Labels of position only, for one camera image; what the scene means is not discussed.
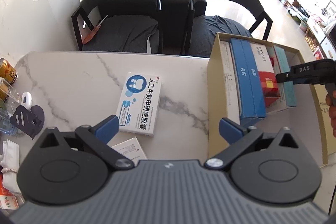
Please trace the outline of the person's right hand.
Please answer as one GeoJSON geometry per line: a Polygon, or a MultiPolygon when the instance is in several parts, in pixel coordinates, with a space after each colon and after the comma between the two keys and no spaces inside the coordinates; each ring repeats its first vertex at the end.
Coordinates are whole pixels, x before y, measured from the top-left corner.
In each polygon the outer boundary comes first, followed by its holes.
{"type": "Polygon", "coordinates": [[[333,91],[332,97],[326,95],[326,104],[329,106],[330,124],[333,128],[333,136],[336,137],[336,107],[333,105],[333,99],[336,98],[336,91],[333,91]]]}

